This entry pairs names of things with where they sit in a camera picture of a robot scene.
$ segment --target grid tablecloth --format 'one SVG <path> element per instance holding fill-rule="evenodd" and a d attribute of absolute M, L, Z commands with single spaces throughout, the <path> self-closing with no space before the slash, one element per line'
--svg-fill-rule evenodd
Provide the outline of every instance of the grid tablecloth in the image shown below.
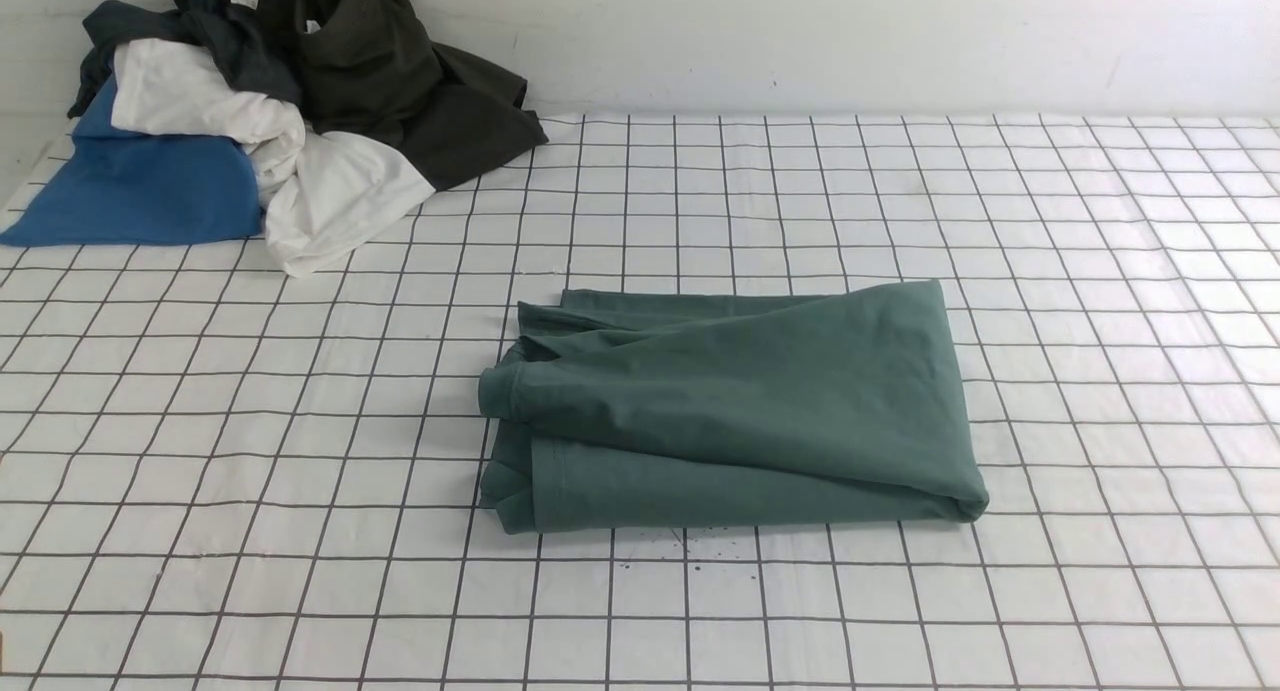
<path fill-rule="evenodd" d="M 0 248 L 0 690 L 1280 686 L 1274 123 L 545 125 L 306 280 L 261 241 Z M 516 302 L 910 278 L 974 526 L 475 509 Z"/>

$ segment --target green fabric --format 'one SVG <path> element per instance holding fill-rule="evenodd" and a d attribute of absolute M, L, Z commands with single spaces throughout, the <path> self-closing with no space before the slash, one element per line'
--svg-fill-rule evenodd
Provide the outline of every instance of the green fabric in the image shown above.
<path fill-rule="evenodd" d="M 973 521 L 960 369 L 937 282 L 846 296 L 567 290 L 520 306 L 480 377 L 481 505 L 508 534 Z"/>

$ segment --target black grid line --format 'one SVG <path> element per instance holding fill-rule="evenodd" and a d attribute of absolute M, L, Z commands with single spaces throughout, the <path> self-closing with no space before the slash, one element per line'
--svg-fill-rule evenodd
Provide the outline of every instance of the black grid line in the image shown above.
<path fill-rule="evenodd" d="M 547 129 L 310 280 L 260 239 L 0 250 L 0 632 L 32 639 L 0 685 L 1280 683 L 1275 120 Z M 992 490 L 972 528 L 507 539 L 477 508 L 475 384 L 516 302 L 916 278 L 942 282 Z M 251 543 L 284 518 L 296 539 Z M 326 596 L 334 568 L 362 569 L 357 604 Z M 174 601 L 182 584 L 204 585 Z M 968 584 L 977 607 L 941 600 Z"/>

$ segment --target white wall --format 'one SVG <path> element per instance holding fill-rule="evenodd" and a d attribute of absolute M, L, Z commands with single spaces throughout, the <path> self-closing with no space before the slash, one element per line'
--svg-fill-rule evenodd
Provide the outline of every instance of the white wall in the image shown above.
<path fill-rule="evenodd" d="M 0 0 L 0 114 L 67 107 L 97 3 Z M 1280 114 L 1280 0 L 417 3 L 539 107 Z"/>

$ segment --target pile of clothes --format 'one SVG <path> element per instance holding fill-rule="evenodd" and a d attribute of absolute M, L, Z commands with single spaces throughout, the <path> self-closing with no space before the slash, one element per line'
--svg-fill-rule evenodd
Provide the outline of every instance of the pile of clothes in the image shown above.
<path fill-rule="evenodd" d="M 76 154 L 0 243 L 261 232 L 301 276 L 547 143 L 527 82 L 434 44 L 410 0 L 174 3 L 86 18 Z"/>

